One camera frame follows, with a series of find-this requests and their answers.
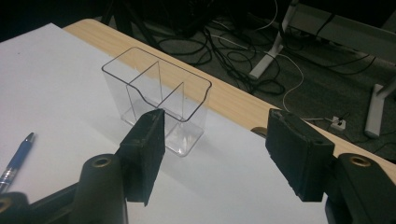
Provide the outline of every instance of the black cable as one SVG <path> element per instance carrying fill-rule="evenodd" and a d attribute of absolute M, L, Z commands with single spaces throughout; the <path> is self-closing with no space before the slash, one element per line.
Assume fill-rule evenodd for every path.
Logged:
<path fill-rule="evenodd" d="M 390 132 L 390 133 L 382 133 L 381 136 L 390 135 L 390 134 L 394 134 L 394 133 L 396 133 L 396 130 L 395 130 L 395 131 L 392 131 L 392 132 Z"/>
<path fill-rule="evenodd" d="M 343 136 L 344 136 L 350 143 L 352 143 L 353 145 L 362 144 L 362 143 L 367 143 L 367 142 L 369 142 L 369 141 L 374 140 L 374 139 L 372 139 L 372 138 L 366 137 L 366 139 L 364 139 L 364 140 L 352 141 L 345 133 L 343 133 Z"/>
<path fill-rule="evenodd" d="M 251 61 L 252 59 L 254 59 L 256 57 L 256 55 L 257 55 L 257 50 L 256 50 L 255 45 L 252 43 L 251 38 L 249 36 L 247 36 L 247 35 L 244 35 L 244 34 L 239 34 L 239 33 L 234 33 L 234 32 L 230 32 L 230 33 L 234 37 L 237 37 L 238 39 L 242 40 L 247 45 L 247 47 L 245 49 L 241 49 L 240 47 L 239 48 L 234 48 L 234 47 L 230 47 L 230 46 L 227 46 L 226 44 L 224 44 L 222 42 L 221 38 L 223 38 L 225 35 L 227 35 L 227 33 L 219 35 L 219 37 L 221 37 L 221 38 L 219 38 L 219 43 L 226 49 L 234 49 L 234 50 L 238 50 L 238 51 L 253 52 L 251 57 L 247 58 L 247 60 Z"/>
<path fill-rule="evenodd" d="M 387 143 L 383 144 L 381 147 L 374 150 L 372 153 L 373 154 L 377 153 L 378 151 L 382 150 L 387 145 L 395 145 L 396 146 L 396 142 L 387 142 Z"/>
<path fill-rule="evenodd" d="M 188 56 L 188 55 L 196 54 L 196 53 L 202 51 L 203 49 L 206 49 L 206 52 L 201 55 L 201 57 L 199 58 L 199 60 L 196 63 L 188 63 L 188 62 L 186 62 L 186 63 L 188 63 L 189 65 L 192 65 L 192 66 L 198 66 L 198 65 L 203 65 L 203 64 L 206 64 L 206 63 L 209 63 L 212 61 L 212 53 L 211 53 L 210 48 L 207 46 L 207 39 L 205 39 L 205 42 L 201 42 L 201 41 L 198 41 L 195 39 L 186 39 L 186 38 L 180 37 L 180 36 L 168 36 L 165 39 L 158 41 L 158 44 L 161 45 L 162 43 L 164 43 L 166 41 L 173 41 L 173 40 L 188 41 L 188 42 L 192 42 L 192 43 L 201 45 L 201 47 L 198 49 L 195 49 L 193 51 L 189 51 L 189 52 L 170 52 L 165 49 L 163 50 L 163 52 L 165 52 L 169 55 L 172 55 L 172 56 Z M 206 56 L 206 54 L 209 55 L 209 58 L 206 59 L 205 61 L 201 62 L 201 60 Z"/>
<path fill-rule="evenodd" d="M 213 40 L 211 38 L 211 34 L 210 34 L 209 30 L 204 29 L 204 35 L 206 35 L 206 37 L 208 38 L 209 44 L 210 44 L 210 46 L 212 48 L 213 53 L 215 54 L 215 57 L 218 59 L 219 64 L 227 72 L 227 75 L 235 80 L 238 88 L 240 88 L 239 82 L 242 82 L 242 84 L 245 86 L 247 92 L 249 92 L 250 94 L 253 94 L 255 91 L 260 91 L 260 92 L 273 94 L 273 95 L 279 95 L 279 94 L 282 94 L 284 92 L 285 88 L 279 82 L 276 81 L 276 77 L 277 77 L 277 75 L 280 72 L 280 66 L 279 66 L 279 63 L 277 62 L 277 60 L 276 60 L 276 64 L 278 65 L 278 71 L 277 71 L 276 77 L 271 78 L 271 79 L 265 79 L 265 80 L 253 79 L 253 78 L 249 77 L 247 74 L 239 71 L 238 69 L 236 69 L 234 67 L 233 62 L 235 62 L 235 59 L 230 57 L 230 55 L 239 54 L 239 55 L 241 55 L 242 57 L 245 58 L 244 62 L 248 62 L 249 63 L 250 70 L 252 69 L 252 64 L 251 64 L 251 61 L 250 61 L 251 58 L 249 58 L 248 56 L 238 52 L 238 51 L 246 51 L 246 50 L 251 51 L 252 50 L 253 54 L 254 54 L 253 56 L 255 56 L 257 54 L 257 50 L 255 50 L 255 47 L 253 45 L 251 45 L 251 43 L 249 43 L 249 38 L 245 38 L 245 39 L 242 39 L 242 40 L 245 41 L 249 45 L 249 47 L 251 49 L 229 48 L 228 46 L 226 46 L 223 43 L 221 44 L 223 46 L 223 48 L 218 48 L 213 43 Z M 227 49 L 227 50 L 232 49 L 233 51 L 230 51 L 227 54 L 224 54 L 221 51 L 225 50 L 225 49 Z M 277 91 L 266 91 L 266 90 L 263 90 L 262 87 L 264 85 L 268 85 L 268 84 L 273 84 L 273 85 L 277 86 L 278 90 Z"/>
<path fill-rule="evenodd" d="M 341 65 L 330 65 L 330 66 L 328 66 L 328 65 L 323 65 L 323 64 L 314 62 L 314 61 L 312 61 L 311 59 L 308 59 L 308 58 L 306 58 L 305 56 L 300 55 L 300 54 L 297 54 L 297 53 L 295 53 L 295 52 L 293 52 L 293 51 L 290 51 L 290 50 L 287 50 L 287 49 L 285 49 L 285 51 L 286 51 L 288 54 L 290 54 L 290 55 L 292 55 L 292 56 L 294 56 L 294 57 L 297 57 L 297 58 L 299 58 L 299 59 L 301 59 L 301 60 L 304 60 L 304 61 L 306 61 L 306 62 L 312 63 L 313 65 L 316 65 L 316 66 L 318 66 L 318 67 L 327 69 L 327 70 L 329 70 L 329 71 L 332 71 L 332 72 L 334 72 L 334 73 L 336 73 L 336 74 L 343 75 L 343 76 L 352 76 L 352 75 L 357 75 L 357 74 L 359 74 L 359 73 L 364 72 L 364 71 L 367 70 L 369 67 L 371 67 L 371 65 L 374 63 L 374 61 L 375 61 L 375 59 L 376 59 L 376 57 L 374 57 L 367 65 L 365 65 L 362 69 L 360 69 L 360 70 L 358 70 L 358 71 L 346 73 L 346 72 L 336 71 L 336 70 L 332 69 L 332 67 L 341 66 L 341 65 L 346 65 L 346 64 L 349 64 L 349 63 L 355 63 L 355 62 L 357 62 L 357 61 L 360 61 L 360 60 L 363 60 L 363 59 L 367 58 L 368 56 L 367 56 L 367 55 L 366 55 L 366 56 L 363 56 L 363 57 L 359 58 L 358 60 L 353 60 L 353 61 L 348 62 L 348 63 L 341 63 Z"/>
<path fill-rule="evenodd" d="M 274 41 L 275 41 L 276 36 L 277 36 L 277 33 L 274 33 L 274 34 L 273 34 L 273 38 L 270 38 L 270 37 L 268 37 L 268 36 L 266 35 L 266 33 L 264 32 L 264 30 L 259 30 L 259 31 L 257 32 L 257 34 L 262 35 L 266 40 L 268 40 L 268 42 L 269 42 L 271 45 L 274 44 Z"/>
<path fill-rule="evenodd" d="M 349 117 L 349 115 L 350 115 L 350 113 L 349 113 L 349 112 L 346 112 L 346 113 L 344 113 L 342 116 L 338 117 L 338 120 L 341 121 L 341 120 L 343 120 L 343 119 L 346 119 L 347 117 Z"/>
<path fill-rule="evenodd" d="M 288 42 L 288 40 L 286 38 L 286 34 L 285 34 L 285 31 L 283 30 L 283 26 L 282 26 L 281 22 L 279 23 L 277 30 L 279 31 L 280 37 L 282 37 L 282 43 L 284 44 L 286 49 L 291 49 L 291 50 L 294 50 L 294 51 L 298 51 L 298 50 L 302 50 L 304 48 L 304 46 L 300 46 L 298 49 L 293 49 L 293 48 L 291 48 L 289 46 L 289 42 Z"/>
<path fill-rule="evenodd" d="M 317 33 L 316 33 L 315 37 L 318 37 L 320 31 L 322 31 L 323 28 L 324 28 L 327 24 L 329 24 L 329 23 L 332 21 L 332 19 L 334 19 L 334 17 L 335 17 L 335 13 L 332 13 L 332 14 L 330 15 L 330 17 L 329 17 L 329 18 L 320 26 L 320 28 L 317 30 Z"/>
<path fill-rule="evenodd" d="M 220 26 L 222 26 L 222 27 L 226 27 L 225 25 L 223 25 L 223 24 L 220 23 L 220 22 L 216 22 L 216 24 L 218 24 L 218 25 L 220 25 Z M 242 31 L 240 31 L 240 30 L 229 29 L 229 28 L 226 28 L 226 30 L 224 30 L 224 29 L 220 29 L 220 30 L 224 32 L 224 33 L 222 33 L 221 35 L 219 35 L 220 37 L 223 37 L 224 35 L 232 35 L 232 36 L 238 38 L 239 40 L 243 41 L 243 42 L 247 45 L 247 48 L 248 48 L 248 49 L 254 48 L 253 51 L 254 51 L 255 53 L 256 53 L 255 46 L 267 46 L 267 45 L 270 45 L 270 44 L 273 43 L 272 40 L 268 39 L 268 43 L 266 43 L 266 44 L 262 44 L 262 45 L 253 44 L 253 42 L 252 42 L 250 36 L 245 35 L 245 34 L 244 34 Z M 219 39 L 219 43 L 220 43 L 224 48 L 240 50 L 239 48 L 234 48 L 234 47 L 230 47 L 230 46 L 227 46 L 227 45 L 223 44 L 223 43 L 221 42 L 221 38 Z"/>

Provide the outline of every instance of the screw hole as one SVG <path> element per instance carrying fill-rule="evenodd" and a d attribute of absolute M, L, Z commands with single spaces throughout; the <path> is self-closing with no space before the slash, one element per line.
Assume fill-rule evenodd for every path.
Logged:
<path fill-rule="evenodd" d="M 92 166 L 96 168 L 107 166 L 111 163 L 111 159 L 109 158 L 98 158 L 93 163 Z"/>
<path fill-rule="evenodd" d="M 349 160 L 350 162 L 358 166 L 362 166 L 362 167 L 371 166 L 371 163 L 362 157 L 353 156 L 349 158 Z"/>

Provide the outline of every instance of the black equipment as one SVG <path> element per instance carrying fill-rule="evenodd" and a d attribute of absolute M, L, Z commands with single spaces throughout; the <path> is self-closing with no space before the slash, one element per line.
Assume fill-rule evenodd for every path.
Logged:
<path fill-rule="evenodd" d="M 23 193 L 0 195 L 2 224 L 126 224 L 126 202 L 149 202 L 160 170 L 164 111 L 144 114 L 120 143 L 115 155 L 87 160 L 79 182 L 29 204 Z"/>
<path fill-rule="evenodd" d="M 373 160 L 345 153 L 295 115 L 271 109 L 265 143 L 271 158 L 303 202 L 328 195 L 330 224 L 396 223 L 396 187 Z"/>
<path fill-rule="evenodd" d="M 191 37 L 218 13 L 219 7 L 219 0 L 109 0 L 101 22 L 109 24 L 114 16 L 117 29 L 134 36 L 133 22 L 150 46 L 163 51 L 146 22 Z"/>

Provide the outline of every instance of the metal stand leg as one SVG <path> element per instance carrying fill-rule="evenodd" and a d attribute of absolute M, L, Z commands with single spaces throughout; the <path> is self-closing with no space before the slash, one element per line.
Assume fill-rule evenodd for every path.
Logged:
<path fill-rule="evenodd" d="M 298 3 L 299 0 L 291 0 L 288 11 L 286 12 L 285 18 L 282 21 L 283 31 L 286 30 L 291 19 L 293 18 Z M 259 63 L 253 68 L 253 70 L 250 71 L 249 75 L 252 78 L 259 78 L 262 75 L 265 69 L 267 69 L 270 63 L 274 60 L 276 55 L 283 49 L 283 46 L 281 44 L 282 44 L 282 37 L 280 36 L 280 33 L 277 33 L 274 45 L 271 48 L 271 50 L 268 52 L 269 55 L 265 55 L 262 58 L 262 60 L 259 61 Z"/>
<path fill-rule="evenodd" d="M 374 85 L 370 102 L 369 113 L 367 115 L 364 133 L 371 138 L 378 138 L 381 131 L 382 114 L 384 110 L 385 98 L 396 90 L 396 77 L 386 86 Z"/>

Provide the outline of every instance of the white cable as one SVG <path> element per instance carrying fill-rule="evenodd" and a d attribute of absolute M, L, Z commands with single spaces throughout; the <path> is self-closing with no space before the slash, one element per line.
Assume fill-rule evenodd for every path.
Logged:
<path fill-rule="evenodd" d="M 291 93 L 292 91 L 295 91 L 295 90 L 296 90 L 297 88 L 299 88 L 301 85 L 303 85 L 303 82 L 304 82 L 304 74 L 303 74 L 303 71 L 301 71 L 300 67 L 297 65 L 297 63 L 295 63 L 291 58 L 289 58 L 288 56 L 286 56 L 286 55 L 284 55 L 284 54 L 277 54 L 277 55 L 289 59 L 289 61 L 290 61 L 291 63 L 293 63 L 294 66 L 296 66 L 297 69 L 300 71 L 300 74 L 301 74 L 301 77 L 302 77 L 300 83 L 299 83 L 297 86 L 291 88 L 290 90 L 288 90 L 288 91 L 285 93 L 285 95 L 283 95 L 283 99 L 282 99 L 283 107 L 285 107 L 285 110 L 286 110 L 286 111 L 290 112 L 290 111 L 288 110 L 288 108 L 286 107 L 286 104 L 285 104 L 286 96 L 287 96 L 289 93 Z"/>
<path fill-rule="evenodd" d="M 329 121 L 331 123 L 336 123 L 337 122 L 337 120 L 336 121 L 332 121 L 331 119 L 327 119 L 327 118 L 323 118 L 323 119 L 303 119 L 303 120 L 306 120 L 306 121 L 309 121 L 309 120 L 327 120 L 327 121 Z"/>
<path fill-rule="evenodd" d="M 213 37 L 218 38 L 218 39 L 225 40 L 225 41 L 227 41 L 227 42 L 229 42 L 229 43 L 231 43 L 231 44 L 234 44 L 234 45 L 238 46 L 239 48 L 248 49 L 247 47 L 244 47 L 244 46 L 242 46 L 242 45 L 238 45 L 237 43 L 235 43 L 235 42 L 233 42 L 233 41 L 231 41 L 231 40 L 229 40 L 229 39 L 226 39 L 226 38 L 224 38 L 224 37 L 221 37 L 221 36 L 218 36 L 218 35 L 210 35 L 210 36 L 213 36 Z"/>
<path fill-rule="evenodd" d="M 223 23 L 221 23 L 219 21 L 213 21 L 213 22 L 218 24 L 218 25 L 220 25 L 220 26 L 222 26 L 222 27 L 224 27 L 224 28 L 226 28 L 227 30 L 231 31 L 231 29 L 228 26 L 224 25 Z"/>
<path fill-rule="evenodd" d="M 263 26 L 261 28 L 254 30 L 254 31 L 259 31 L 259 30 L 265 29 L 265 28 L 269 27 L 270 25 L 272 25 L 272 23 L 274 23 L 274 21 L 276 20 L 276 16 L 277 16 L 277 1 L 274 0 L 274 2 L 275 2 L 275 16 L 273 17 L 273 19 L 270 21 L 270 23 L 266 24 L 265 26 Z"/>

